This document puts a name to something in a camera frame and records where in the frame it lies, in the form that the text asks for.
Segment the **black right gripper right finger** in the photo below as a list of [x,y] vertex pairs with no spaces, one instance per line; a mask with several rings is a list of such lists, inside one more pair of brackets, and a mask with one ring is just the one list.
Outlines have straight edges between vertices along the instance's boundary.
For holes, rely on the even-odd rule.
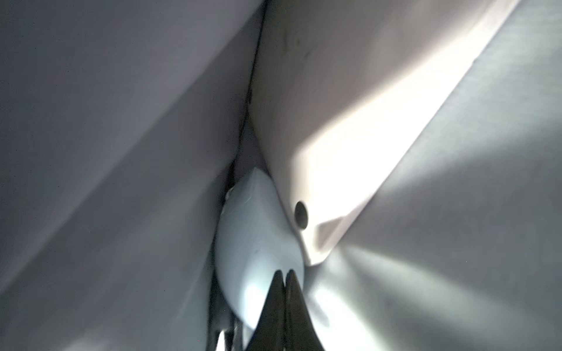
[[285,280],[285,349],[290,351],[325,351],[314,329],[294,270]]

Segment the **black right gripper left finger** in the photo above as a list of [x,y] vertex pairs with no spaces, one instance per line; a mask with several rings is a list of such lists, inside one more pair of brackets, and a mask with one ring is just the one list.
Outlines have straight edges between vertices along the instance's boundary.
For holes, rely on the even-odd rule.
[[281,351],[285,346],[285,285],[276,271],[253,336],[246,351]]

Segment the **mint green computer mouse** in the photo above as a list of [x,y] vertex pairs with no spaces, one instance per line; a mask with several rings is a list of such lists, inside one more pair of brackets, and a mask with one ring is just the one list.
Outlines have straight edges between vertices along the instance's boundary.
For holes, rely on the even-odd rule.
[[304,260],[272,179],[253,168],[228,192],[215,237],[217,280],[229,307],[255,329],[276,271],[304,282]]

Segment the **grey laptop bag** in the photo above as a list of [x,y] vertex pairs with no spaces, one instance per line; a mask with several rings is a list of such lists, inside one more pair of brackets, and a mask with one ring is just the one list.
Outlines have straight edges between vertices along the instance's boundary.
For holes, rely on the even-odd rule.
[[325,350],[561,349],[560,1],[3,1],[1,349],[245,349],[253,168]]

